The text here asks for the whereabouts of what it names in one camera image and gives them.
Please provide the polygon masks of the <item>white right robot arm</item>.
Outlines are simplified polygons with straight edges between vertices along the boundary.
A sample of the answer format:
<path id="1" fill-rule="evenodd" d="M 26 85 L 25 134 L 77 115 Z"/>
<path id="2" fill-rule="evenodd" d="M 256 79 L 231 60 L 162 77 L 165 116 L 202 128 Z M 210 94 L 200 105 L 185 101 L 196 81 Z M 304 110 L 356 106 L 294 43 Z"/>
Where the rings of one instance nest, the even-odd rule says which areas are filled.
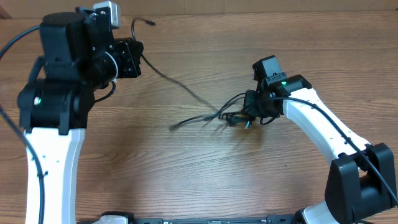
<path id="1" fill-rule="evenodd" d="M 293 121 L 330 166 L 324 200 L 299 210 L 292 223 L 359 223 L 397 206 L 394 156 L 384 144 L 371 144 L 342 123 L 301 75 L 255 75 L 242 115 Z"/>

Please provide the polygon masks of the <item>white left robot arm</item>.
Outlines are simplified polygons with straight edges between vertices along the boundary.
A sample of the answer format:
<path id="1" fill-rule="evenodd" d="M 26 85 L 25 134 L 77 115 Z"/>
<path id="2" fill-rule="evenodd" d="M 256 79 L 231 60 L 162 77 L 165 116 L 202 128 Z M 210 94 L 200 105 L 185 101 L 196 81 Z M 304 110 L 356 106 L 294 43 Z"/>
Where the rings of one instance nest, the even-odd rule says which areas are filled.
<path id="1" fill-rule="evenodd" d="M 28 161 L 26 223 L 75 223 L 76 175 L 95 91 L 136 78 L 143 45 L 115 38 L 107 7 L 46 15 L 43 55 L 17 97 Z"/>

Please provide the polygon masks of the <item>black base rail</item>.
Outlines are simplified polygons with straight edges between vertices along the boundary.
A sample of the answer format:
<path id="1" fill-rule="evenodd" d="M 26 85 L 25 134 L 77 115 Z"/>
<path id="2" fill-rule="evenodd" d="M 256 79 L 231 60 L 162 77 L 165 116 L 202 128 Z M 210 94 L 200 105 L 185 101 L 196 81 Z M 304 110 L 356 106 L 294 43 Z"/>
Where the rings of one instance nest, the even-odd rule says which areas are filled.
<path id="1" fill-rule="evenodd" d="M 294 224 L 302 223 L 295 215 L 268 215 L 262 218 L 135 218 L 128 212 L 104 212 L 94 224 Z"/>

